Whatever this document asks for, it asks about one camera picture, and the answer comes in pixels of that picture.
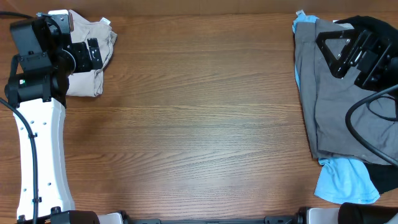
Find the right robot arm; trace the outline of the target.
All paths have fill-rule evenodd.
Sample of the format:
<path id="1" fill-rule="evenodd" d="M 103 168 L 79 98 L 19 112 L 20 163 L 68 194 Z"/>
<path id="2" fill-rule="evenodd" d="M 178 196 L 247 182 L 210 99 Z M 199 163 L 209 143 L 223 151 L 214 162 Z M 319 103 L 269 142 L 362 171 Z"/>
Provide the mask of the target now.
<path id="1" fill-rule="evenodd" d="M 338 57 L 333 55 L 326 44 L 330 39 L 347 40 Z M 397 108 L 397 40 L 391 35 L 355 28 L 321 32 L 317 35 L 316 43 L 335 78 L 343 78 L 351 67 L 356 67 L 360 73 L 354 84 L 361 89 L 375 91 L 348 110 L 345 123 L 348 131 L 362 146 L 397 168 L 397 159 L 365 140 L 351 123 L 351 117 L 356 109 L 366 105 L 368 110 L 372 111 L 371 103 L 380 98 L 394 100 Z M 397 121 L 397 115 L 395 118 L 388 118 L 373 111 L 372 113 L 388 121 Z M 397 218 L 397 207 L 344 203 L 338 211 L 338 223 L 389 223 L 393 218 Z"/>

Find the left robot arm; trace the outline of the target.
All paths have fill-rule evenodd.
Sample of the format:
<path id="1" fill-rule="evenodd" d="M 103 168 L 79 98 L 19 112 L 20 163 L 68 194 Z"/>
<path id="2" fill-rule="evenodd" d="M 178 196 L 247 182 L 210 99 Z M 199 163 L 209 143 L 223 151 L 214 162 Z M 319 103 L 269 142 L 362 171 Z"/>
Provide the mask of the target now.
<path id="1" fill-rule="evenodd" d="M 67 10 L 20 15 L 10 26 L 17 47 L 1 103 L 15 117 L 21 155 L 18 223 L 98 223 L 75 208 L 67 181 L 63 125 L 69 76 L 102 67 L 98 41 L 74 43 Z"/>

